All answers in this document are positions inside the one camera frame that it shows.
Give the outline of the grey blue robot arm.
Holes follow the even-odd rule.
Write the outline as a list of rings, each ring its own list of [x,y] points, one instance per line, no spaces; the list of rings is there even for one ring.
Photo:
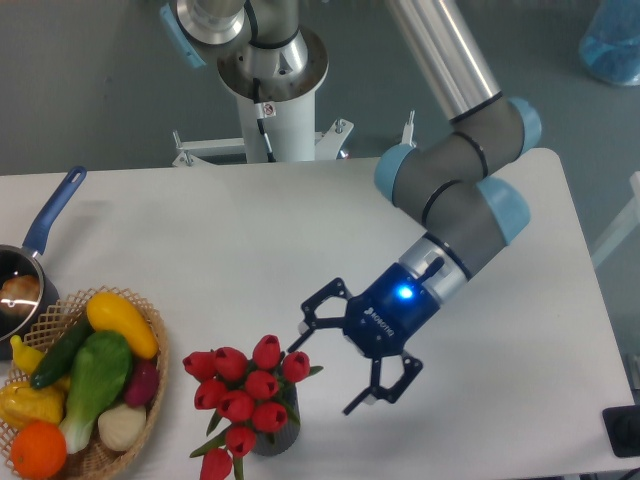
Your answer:
[[[409,140],[379,159],[374,182],[424,235],[364,292],[334,280],[303,303],[302,339],[338,329],[371,361],[360,401],[395,402],[421,371],[406,342],[526,227],[529,208],[497,172],[541,136],[536,110],[503,96],[452,1],[387,5],[452,130],[427,150]],[[234,94],[250,163],[310,161],[328,145],[314,95],[328,70],[295,1],[170,1],[165,28],[193,67],[217,64]]]

